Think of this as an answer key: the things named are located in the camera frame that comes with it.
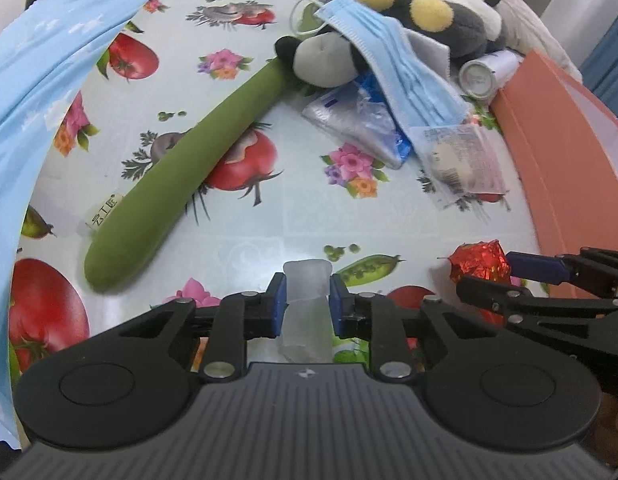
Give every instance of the green plush cucumber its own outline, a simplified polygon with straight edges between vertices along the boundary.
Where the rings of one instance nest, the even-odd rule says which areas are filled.
[[[293,81],[278,59],[267,63],[142,177],[107,216],[87,251],[84,275],[94,290],[122,286],[151,261],[192,193]]]

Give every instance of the red foil-wrapped candy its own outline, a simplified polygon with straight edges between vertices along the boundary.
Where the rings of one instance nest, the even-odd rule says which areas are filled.
[[[464,244],[449,256],[454,283],[463,276],[475,276],[483,280],[511,284],[511,267],[506,261],[500,242]]]

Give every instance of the metal screw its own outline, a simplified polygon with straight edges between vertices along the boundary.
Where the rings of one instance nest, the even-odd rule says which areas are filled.
[[[203,368],[205,375],[214,379],[227,379],[235,372],[235,367],[226,361],[214,361]]]
[[[380,366],[380,373],[391,379],[402,379],[411,374],[411,367],[401,361],[389,361]]]

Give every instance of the mask strap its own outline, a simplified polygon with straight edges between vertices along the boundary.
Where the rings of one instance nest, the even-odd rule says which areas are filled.
[[[312,30],[304,30],[304,31],[300,31],[298,30],[298,28],[295,26],[294,23],[294,17],[295,17],[295,11],[296,9],[300,6],[301,3],[303,3],[305,0],[298,0],[295,5],[294,8],[291,9],[291,14],[289,14],[289,28],[291,29],[291,33],[299,38],[303,38],[303,37],[307,37],[307,36],[313,36],[314,34],[318,33],[322,28],[327,26],[327,23],[324,22],[320,27],[318,28],[314,28]],[[308,0],[310,3],[316,5],[318,8],[322,7],[324,4],[318,0]]]

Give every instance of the blue curtain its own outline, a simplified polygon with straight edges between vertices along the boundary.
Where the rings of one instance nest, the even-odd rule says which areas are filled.
[[[580,67],[584,86],[618,117],[618,17]]]

